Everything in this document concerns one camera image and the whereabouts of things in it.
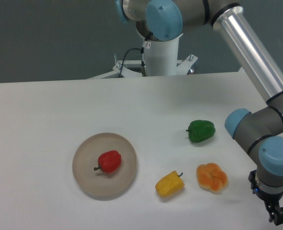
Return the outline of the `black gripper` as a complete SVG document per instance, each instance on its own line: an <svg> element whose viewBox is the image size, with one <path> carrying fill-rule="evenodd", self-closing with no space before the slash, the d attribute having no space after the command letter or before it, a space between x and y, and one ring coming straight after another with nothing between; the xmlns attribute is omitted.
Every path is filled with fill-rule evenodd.
<svg viewBox="0 0 283 230"><path fill-rule="evenodd" d="M249 173L248 180L252 193L264 201L269 213L269 222L273 222L276 226L283 224L283 207L279 204L283 196L283 186L266 185L258 178L256 170Z"/></svg>

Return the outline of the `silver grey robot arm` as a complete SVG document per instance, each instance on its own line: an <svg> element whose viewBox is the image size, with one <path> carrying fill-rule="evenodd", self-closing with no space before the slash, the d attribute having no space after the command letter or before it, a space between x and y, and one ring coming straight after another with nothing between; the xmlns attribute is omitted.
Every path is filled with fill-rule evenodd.
<svg viewBox="0 0 283 230"><path fill-rule="evenodd" d="M233 111L225 121L229 135L254 161L251 189L269 213L269 221L283 224L283 73L250 27L236 0L117 0L122 22L134 21L144 38L143 76L176 75L177 42L185 32L209 24L219 32L266 102L252 113Z"/></svg>

